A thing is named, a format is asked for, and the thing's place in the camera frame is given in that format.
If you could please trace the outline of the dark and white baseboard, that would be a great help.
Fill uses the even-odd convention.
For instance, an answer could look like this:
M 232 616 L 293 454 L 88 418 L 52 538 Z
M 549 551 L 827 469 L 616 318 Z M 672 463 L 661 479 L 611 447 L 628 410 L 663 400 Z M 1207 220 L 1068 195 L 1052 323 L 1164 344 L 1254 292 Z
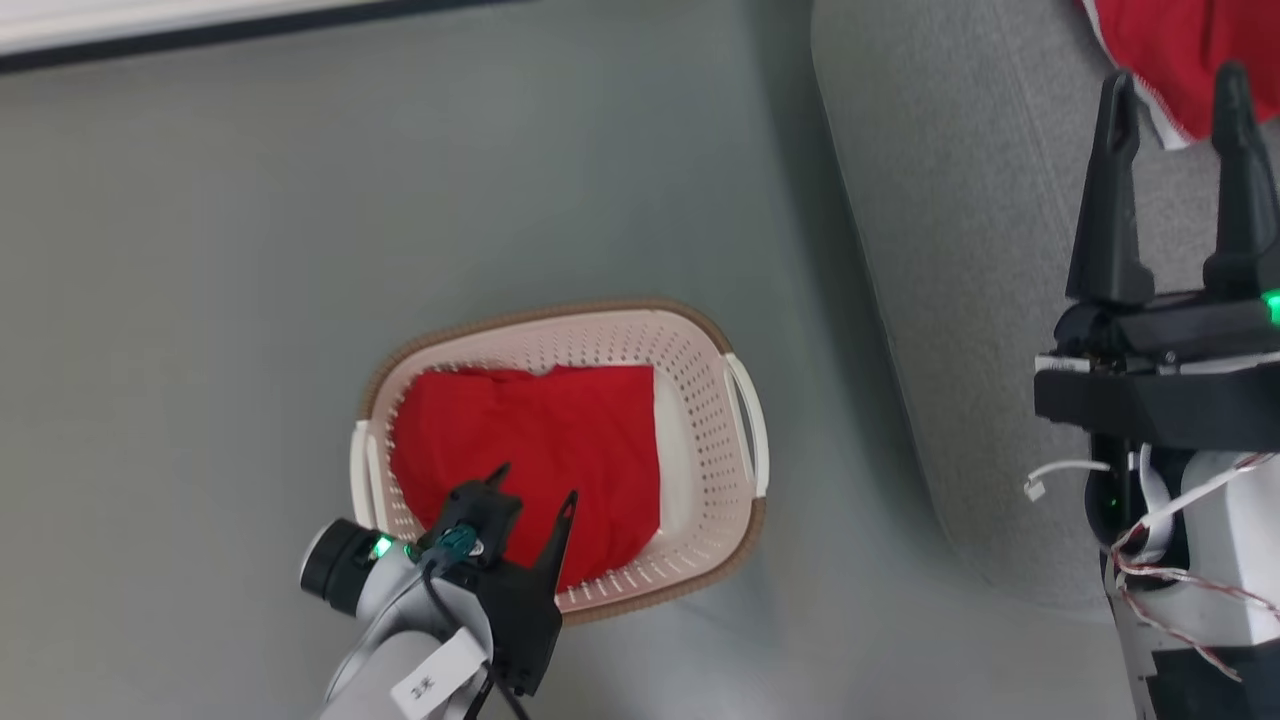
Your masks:
M 0 77 L 531 0 L 51 0 L 0 12 Z

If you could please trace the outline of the red cloth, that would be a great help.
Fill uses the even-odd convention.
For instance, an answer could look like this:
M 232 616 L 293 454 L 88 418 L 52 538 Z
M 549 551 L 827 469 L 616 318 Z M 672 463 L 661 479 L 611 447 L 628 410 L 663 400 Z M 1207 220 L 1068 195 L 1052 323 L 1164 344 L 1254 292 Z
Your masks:
M 1211 135 L 1219 68 L 1247 70 L 1254 114 L 1280 118 L 1280 0 L 1076 0 L 1110 61 L 1128 70 L 1166 150 Z
M 621 571 L 692 515 L 692 450 L 673 387 L 650 365 L 428 370 L 385 437 L 388 471 L 424 528 L 463 483 L 503 471 L 500 491 L 522 505 L 504 557 L 521 568 L 576 495 L 561 593 Z

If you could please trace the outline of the cream perforated laundry basket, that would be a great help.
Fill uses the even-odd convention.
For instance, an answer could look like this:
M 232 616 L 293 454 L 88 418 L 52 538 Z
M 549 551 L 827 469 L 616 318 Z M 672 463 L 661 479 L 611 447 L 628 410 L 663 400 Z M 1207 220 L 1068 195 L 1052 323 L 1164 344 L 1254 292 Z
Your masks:
M 421 373 L 622 365 L 648 365 L 655 377 L 660 528 L 632 562 L 557 597 L 566 624 L 650 609 L 732 575 L 765 525 L 765 418 L 727 336 L 704 314 L 668 299 L 535 309 L 399 346 L 367 383 L 351 436 L 355 520 L 403 541 L 422 533 L 390 470 L 390 433 L 403 395 Z

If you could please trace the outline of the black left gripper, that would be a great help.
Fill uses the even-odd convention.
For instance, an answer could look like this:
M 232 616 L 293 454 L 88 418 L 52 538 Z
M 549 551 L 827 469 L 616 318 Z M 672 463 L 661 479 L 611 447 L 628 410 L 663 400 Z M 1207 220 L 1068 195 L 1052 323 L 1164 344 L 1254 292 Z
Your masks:
M 499 465 L 483 484 L 502 493 L 511 464 Z M 550 536 L 532 568 L 506 560 L 474 573 L 470 589 L 486 614 L 492 630 L 492 666 L 516 696 L 536 693 L 554 653 L 563 619 L 556 605 L 564 556 L 579 503 L 572 489 L 564 498 Z

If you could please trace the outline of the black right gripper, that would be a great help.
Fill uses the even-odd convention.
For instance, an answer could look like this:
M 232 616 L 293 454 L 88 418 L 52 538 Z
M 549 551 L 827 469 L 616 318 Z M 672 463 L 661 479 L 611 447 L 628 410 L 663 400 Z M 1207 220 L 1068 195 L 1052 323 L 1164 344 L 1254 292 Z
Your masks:
M 1217 236 L 1202 268 L 1210 295 L 1240 300 L 1155 299 L 1137 229 L 1138 111 L 1133 76 L 1107 77 L 1065 288 L 1079 304 L 1036 360 L 1036 415 L 1134 445 L 1280 451 L 1280 193 L 1247 70 L 1226 61 L 1215 78 Z

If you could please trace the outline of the grey fabric sofa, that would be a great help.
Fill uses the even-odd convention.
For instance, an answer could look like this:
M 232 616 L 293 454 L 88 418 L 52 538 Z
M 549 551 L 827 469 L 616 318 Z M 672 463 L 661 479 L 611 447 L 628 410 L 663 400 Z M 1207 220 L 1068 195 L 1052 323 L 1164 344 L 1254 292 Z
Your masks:
M 1103 78 L 1083 0 L 815 0 L 826 115 L 919 466 L 961 564 L 1015 601 L 1108 619 L 1079 475 L 1036 416 Z

